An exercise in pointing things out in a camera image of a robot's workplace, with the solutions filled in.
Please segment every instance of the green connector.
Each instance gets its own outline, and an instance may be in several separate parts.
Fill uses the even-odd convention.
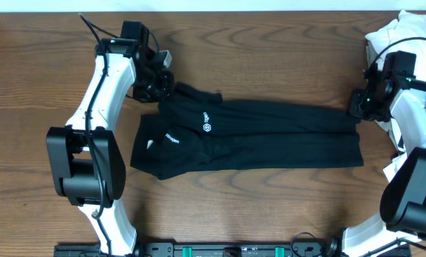
[[[275,257],[284,257],[284,248],[283,247],[276,247],[275,249]]]
[[[183,257],[192,257],[192,247],[183,248]]]

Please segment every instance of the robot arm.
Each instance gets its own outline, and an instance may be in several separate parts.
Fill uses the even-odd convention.
[[[79,108],[65,127],[51,128],[46,137],[57,194],[68,197],[86,214],[100,239],[100,252],[108,255],[132,256],[138,251],[136,229],[130,224],[121,199],[126,170],[113,135],[123,101],[131,86],[133,98],[141,102],[164,100],[173,89],[173,75],[166,70],[171,55],[169,51],[148,48],[148,35],[141,22],[125,21],[121,37],[102,39],[106,53],[96,48],[96,68]],[[85,139],[86,110],[102,79],[104,54],[108,74],[90,112],[94,146],[89,146]],[[73,153],[89,151],[90,147],[95,147],[97,153],[105,199],[101,198],[92,160],[73,157]],[[95,219],[93,213],[100,201],[105,208]]]
[[[380,213],[343,233],[342,252],[378,256],[405,241],[426,241],[426,82],[415,79],[415,54],[386,56],[384,69],[365,72],[366,89],[356,89],[349,112],[400,127],[408,158],[382,195]]]

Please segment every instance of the black garment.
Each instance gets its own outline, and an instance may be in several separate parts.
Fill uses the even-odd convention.
[[[220,94],[185,84],[158,108],[160,114],[141,116],[131,166],[159,179],[188,171],[363,165],[355,131],[360,120],[340,111],[223,102]]]

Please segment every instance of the wooden table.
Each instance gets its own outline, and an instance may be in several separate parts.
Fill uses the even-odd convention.
[[[366,33],[397,12],[86,14],[119,33],[138,19],[173,54],[173,72],[226,99],[346,109],[363,83]],[[96,42],[76,14],[0,14],[0,256],[52,256],[59,242],[94,242],[86,217],[56,195],[46,154],[91,79]],[[126,99],[116,138],[130,162],[139,116]],[[395,150],[374,122],[358,126],[365,166],[188,173],[159,181],[127,166],[124,203],[143,240],[289,241],[326,238],[379,211]],[[416,256],[426,253],[415,250]]]

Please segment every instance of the black pants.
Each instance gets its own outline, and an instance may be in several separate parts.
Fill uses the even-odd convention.
[[[131,166],[167,179],[189,171],[362,166],[359,119],[341,111],[222,101],[178,84],[159,114],[142,115]]]

